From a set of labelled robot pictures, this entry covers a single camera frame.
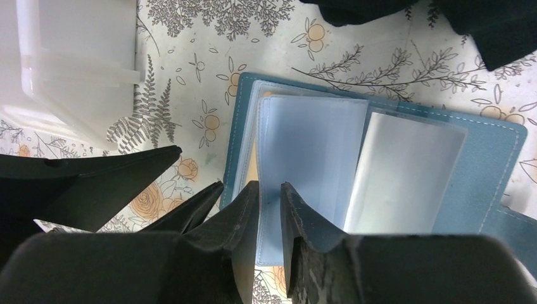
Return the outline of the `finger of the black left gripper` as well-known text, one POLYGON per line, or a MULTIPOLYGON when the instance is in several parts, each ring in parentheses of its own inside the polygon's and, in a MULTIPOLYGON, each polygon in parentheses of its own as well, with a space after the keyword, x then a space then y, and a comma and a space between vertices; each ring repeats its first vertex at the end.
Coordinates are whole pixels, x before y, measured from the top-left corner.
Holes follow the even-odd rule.
POLYGON ((1 265, 43 220, 96 232, 180 157, 172 145, 94 158, 1 155, 1 265))
POLYGON ((220 181, 210 184, 140 232, 172 231, 185 234, 201 225, 224 190, 220 181))

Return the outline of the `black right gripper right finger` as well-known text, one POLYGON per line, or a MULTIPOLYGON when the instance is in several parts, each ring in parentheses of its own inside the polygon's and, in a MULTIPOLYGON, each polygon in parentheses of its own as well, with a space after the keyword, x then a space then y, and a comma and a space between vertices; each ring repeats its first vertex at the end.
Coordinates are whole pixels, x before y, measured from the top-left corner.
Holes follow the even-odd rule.
POLYGON ((535 303, 515 257, 478 235, 348 234, 281 186, 293 303, 535 303))

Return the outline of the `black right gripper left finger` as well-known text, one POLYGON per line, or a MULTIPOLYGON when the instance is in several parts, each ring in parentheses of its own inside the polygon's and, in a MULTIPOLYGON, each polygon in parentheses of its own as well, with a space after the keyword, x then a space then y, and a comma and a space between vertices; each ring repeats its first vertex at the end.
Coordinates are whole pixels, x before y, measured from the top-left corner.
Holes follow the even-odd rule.
POLYGON ((2 303, 251 303, 259 183, 180 234, 38 234, 1 271, 2 303))

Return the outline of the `blue leather card holder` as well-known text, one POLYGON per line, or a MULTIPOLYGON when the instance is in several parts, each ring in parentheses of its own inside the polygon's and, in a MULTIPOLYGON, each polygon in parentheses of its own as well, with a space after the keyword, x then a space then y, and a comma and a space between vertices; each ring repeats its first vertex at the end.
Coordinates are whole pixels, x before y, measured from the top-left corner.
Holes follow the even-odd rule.
POLYGON ((501 203, 525 126, 268 75, 237 78, 225 189, 256 142, 255 263, 284 263, 280 186, 349 234, 484 234, 536 274, 536 221, 501 203))

